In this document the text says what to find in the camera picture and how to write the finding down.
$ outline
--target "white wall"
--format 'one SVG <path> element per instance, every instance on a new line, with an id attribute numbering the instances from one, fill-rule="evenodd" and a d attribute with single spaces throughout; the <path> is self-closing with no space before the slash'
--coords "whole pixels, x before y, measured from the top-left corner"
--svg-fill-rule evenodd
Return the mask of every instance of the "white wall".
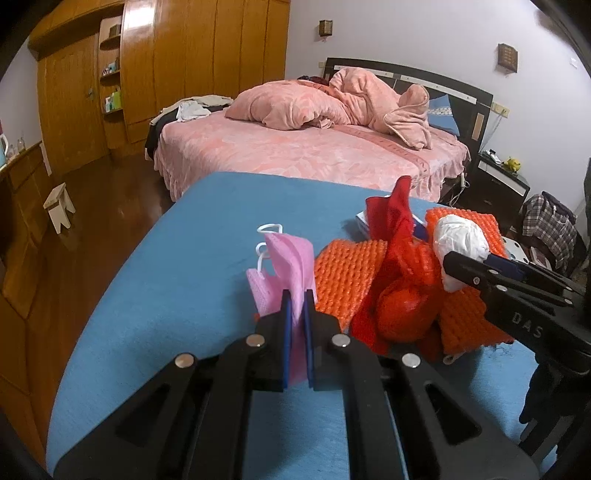
<path id="1" fill-rule="evenodd" d="M 530 0 L 293 0 L 286 78 L 319 74 L 326 57 L 348 57 L 408 65 L 491 92 L 511 113 L 488 148 L 519 158 L 533 193 L 547 190 L 574 210 L 591 157 L 591 79 L 540 14 Z M 326 41 L 318 37 L 320 20 L 334 21 Z M 499 43 L 519 51 L 518 73 L 495 69 Z"/>
<path id="2" fill-rule="evenodd" d="M 28 39 L 0 80 L 0 121 L 8 142 L 15 148 L 21 136 L 26 147 L 42 140 L 37 103 L 37 61 L 27 43 Z M 44 150 L 43 156 L 49 171 Z"/>

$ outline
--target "nightstand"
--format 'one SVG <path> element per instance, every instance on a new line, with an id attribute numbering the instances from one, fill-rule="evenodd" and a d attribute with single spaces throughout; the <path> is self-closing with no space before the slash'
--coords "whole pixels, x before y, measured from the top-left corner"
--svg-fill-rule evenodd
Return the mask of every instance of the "nightstand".
<path id="1" fill-rule="evenodd" d="M 499 223 L 501 234 L 505 235 L 530 191 L 527 180 L 482 155 L 473 160 L 467 180 L 470 187 L 464 190 L 456 206 L 491 213 Z"/>

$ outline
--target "wooden wardrobe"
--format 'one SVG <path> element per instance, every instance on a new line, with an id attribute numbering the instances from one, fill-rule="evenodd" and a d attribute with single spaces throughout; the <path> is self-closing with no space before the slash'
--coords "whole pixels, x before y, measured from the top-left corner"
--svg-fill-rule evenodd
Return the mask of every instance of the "wooden wardrobe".
<path id="1" fill-rule="evenodd" d="M 29 42 L 52 170 L 140 151 L 150 120 L 182 98 L 235 98 L 283 79 L 289 11 L 290 0 L 62 0 Z M 108 85 L 121 90 L 122 112 L 105 115 L 99 44 L 118 18 L 120 71 Z"/>

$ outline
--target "dark wooden headboard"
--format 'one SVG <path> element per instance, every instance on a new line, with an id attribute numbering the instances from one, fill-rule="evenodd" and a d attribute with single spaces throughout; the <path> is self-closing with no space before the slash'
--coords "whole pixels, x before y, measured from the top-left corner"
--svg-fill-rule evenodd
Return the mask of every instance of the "dark wooden headboard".
<path id="1" fill-rule="evenodd" d="M 419 83 L 431 98 L 449 95 L 453 117 L 460 130 L 459 140 L 468 147 L 472 158 L 478 155 L 491 112 L 491 93 L 437 73 L 373 60 L 328 58 L 324 78 L 330 80 L 342 67 L 370 70 L 397 93 L 404 93 L 411 84 Z"/>

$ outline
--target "white plastic bag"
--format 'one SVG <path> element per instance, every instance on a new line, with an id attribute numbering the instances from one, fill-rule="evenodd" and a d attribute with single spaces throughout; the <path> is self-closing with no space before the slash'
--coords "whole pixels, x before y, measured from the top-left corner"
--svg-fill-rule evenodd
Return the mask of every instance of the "white plastic bag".
<path id="1" fill-rule="evenodd" d="M 484 262 L 489 254 L 488 242 L 482 229 L 466 218 L 446 215 L 437 222 L 433 232 L 433 251 L 441 264 L 441 277 L 445 291 L 454 292 L 466 284 L 450 277 L 443 269 L 443 258 L 449 252 L 458 252 L 479 262 Z"/>

